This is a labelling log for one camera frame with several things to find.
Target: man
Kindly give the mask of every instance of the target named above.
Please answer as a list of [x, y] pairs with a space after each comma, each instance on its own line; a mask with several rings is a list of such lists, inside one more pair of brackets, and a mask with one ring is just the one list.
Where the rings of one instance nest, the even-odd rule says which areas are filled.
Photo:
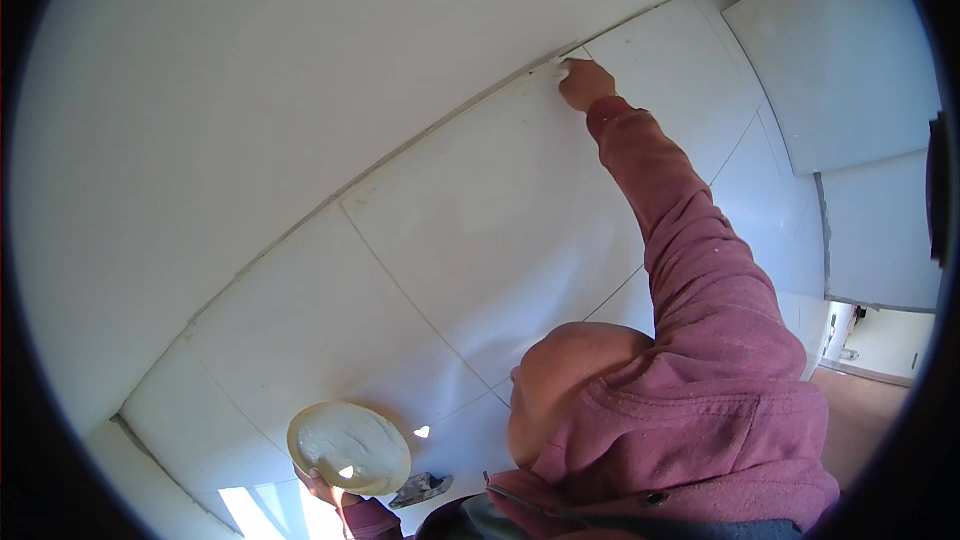
[[[646, 242], [656, 340], [603, 323], [551, 331], [513, 370], [519, 469], [437, 509], [417, 540], [799, 538], [839, 496], [828, 410], [773, 284], [653, 115], [593, 61], [559, 84]], [[344, 533], [400, 540], [378, 500], [296, 472]]]

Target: hand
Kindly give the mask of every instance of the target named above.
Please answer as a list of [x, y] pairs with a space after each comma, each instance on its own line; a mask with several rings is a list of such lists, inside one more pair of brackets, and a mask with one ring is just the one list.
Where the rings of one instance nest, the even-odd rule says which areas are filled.
[[577, 111], [587, 113], [594, 102], [617, 95], [616, 80], [596, 61], [566, 59], [563, 65], [570, 75], [559, 82], [559, 93]]
[[300, 467], [294, 465], [294, 474], [300, 478], [300, 481], [303, 482], [303, 485], [306, 486], [306, 489], [310, 491], [310, 494], [314, 495], [325, 503], [329, 503], [337, 509], [343, 509], [344, 507], [350, 507], [352, 505], [359, 505], [360, 503], [364, 502], [363, 498], [360, 498], [355, 494], [351, 494], [343, 488], [338, 488], [328, 484], [327, 480], [324, 479], [324, 476], [321, 475], [316, 469], [311, 469], [309, 474], [305, 474], [300, 470]]

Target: left hand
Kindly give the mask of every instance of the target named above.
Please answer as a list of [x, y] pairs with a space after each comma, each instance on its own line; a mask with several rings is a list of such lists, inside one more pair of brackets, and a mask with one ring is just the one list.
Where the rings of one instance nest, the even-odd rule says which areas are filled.
[[328, 484], [324, 476], [316, 469], [311, 469], [308, 474], [305, 474], [300, 470], [300, 467], [294, 465], [294, 474], [303, 482], [303, 485], [310, 491], [310, 494], [337, 509], [359, 505], [364, 502], [363, 498], [351, 494], [343, 488]]

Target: paper plate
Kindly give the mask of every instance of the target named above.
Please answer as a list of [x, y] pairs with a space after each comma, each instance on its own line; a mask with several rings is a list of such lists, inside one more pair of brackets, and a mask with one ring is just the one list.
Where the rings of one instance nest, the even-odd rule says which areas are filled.
[[410, 448], [392, 423], [350, 402], [320, 402], [302, 410], [287, 429], [294, 465], [317, 469], [330, 486], [353, 494], [386, 496], [410, 477]]

